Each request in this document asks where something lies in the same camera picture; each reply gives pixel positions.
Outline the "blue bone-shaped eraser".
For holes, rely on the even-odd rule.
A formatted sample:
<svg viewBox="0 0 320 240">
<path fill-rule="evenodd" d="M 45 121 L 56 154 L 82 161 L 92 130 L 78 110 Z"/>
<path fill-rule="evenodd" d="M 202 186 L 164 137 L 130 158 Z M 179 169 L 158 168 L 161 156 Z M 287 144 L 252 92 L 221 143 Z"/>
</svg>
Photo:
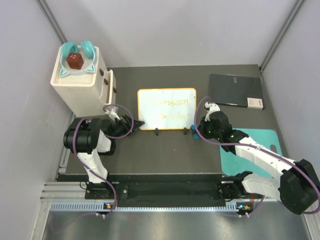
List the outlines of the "blue bone-shaped eraser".
<svg viewBox="0 0 320 240">
<path fill-rule="evenodd" d="M 192 137 L 193 137 L 193 139 L 195 139 L 195 140 L 200 139 L 200 136 L 197 134 L 196 126 L 195 126 L 194 124 L 191 125 L 190 130 L 192 131 Z"/>
</svg>

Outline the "yellow-framed whiteboard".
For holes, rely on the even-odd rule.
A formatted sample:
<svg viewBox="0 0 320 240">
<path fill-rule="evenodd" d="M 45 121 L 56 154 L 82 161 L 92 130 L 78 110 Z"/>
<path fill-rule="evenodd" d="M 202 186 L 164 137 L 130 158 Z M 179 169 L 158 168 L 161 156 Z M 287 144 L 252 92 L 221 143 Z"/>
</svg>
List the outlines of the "yellow-framed whiteboard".
<svg viewBox="0 0 320 240">
<path fill-rule="evenodd" d="M 195 88 L 145 88 L 137 91 L 142 131 L 188 130 L 197 107 Z"/>
</svg>

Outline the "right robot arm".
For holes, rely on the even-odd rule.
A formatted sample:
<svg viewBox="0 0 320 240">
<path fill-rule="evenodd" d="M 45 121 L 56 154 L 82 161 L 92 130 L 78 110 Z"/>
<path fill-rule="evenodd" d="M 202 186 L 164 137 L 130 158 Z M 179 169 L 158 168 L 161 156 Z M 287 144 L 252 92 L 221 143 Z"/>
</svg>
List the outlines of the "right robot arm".
<svg viewBox="0 0 320 240">
<path fill-rule="evenodd" d="M 280 201 L 296 215 L 320 201 L 320 181 L 313 165 L 277 154 L 257 143 L 247 133 L 234 129 L 227 115 L 215 103 L 205 104 L 206 115 L 195 132 L 207 142 L 215 140 L 225 152 L 253 163 L 269 174 L 243 171 L 233 177 L 233 192 L 239 198 L 259 194 Z"/>
</svg>

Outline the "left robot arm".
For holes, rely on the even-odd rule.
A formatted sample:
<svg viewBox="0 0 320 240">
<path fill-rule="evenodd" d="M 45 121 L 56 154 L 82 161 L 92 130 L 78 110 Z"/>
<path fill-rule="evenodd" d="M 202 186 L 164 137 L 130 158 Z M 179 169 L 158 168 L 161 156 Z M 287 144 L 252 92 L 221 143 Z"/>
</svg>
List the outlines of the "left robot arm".
<svg viewBox="0 0 320 240">
<path fill-rule="evenodd" d="M 135 132 L 144 124 L 126 114 L 115 121 L 102 118 L 73 120 L 64 133 L 63 144 L 83 164 L 88 174 L 86 190 L 89 194 L 98 194 L 105 199 L 113 194 L 113 185 L 105 181 L 108 170 L 100 156 L 112 156 L 116 151 L 116 139 Z"/>
</svg>

